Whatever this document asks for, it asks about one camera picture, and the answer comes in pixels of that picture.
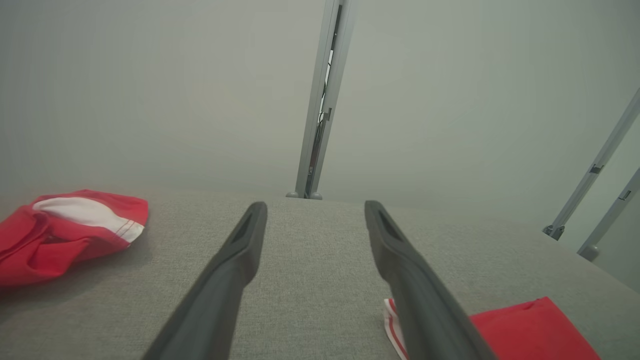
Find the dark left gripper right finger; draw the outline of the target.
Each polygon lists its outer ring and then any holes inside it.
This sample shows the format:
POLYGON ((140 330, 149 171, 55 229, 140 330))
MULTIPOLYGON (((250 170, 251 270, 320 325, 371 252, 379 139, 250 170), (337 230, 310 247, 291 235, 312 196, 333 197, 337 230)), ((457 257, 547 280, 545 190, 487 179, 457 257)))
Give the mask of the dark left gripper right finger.
POLYGON ((493 360, 461 305, 382 203, 365 202, 371 251, 388 283, 410 360, 493 360))

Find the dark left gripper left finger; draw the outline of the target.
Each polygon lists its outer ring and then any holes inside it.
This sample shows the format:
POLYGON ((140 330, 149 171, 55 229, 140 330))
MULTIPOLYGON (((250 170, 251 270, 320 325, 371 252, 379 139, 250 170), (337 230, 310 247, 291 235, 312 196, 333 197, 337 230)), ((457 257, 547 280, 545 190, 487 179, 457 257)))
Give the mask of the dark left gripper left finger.
POLYGON ((162 326, 145 360, 226 360, 243 290, 259 269, 268 207, 254 202, 162 326))

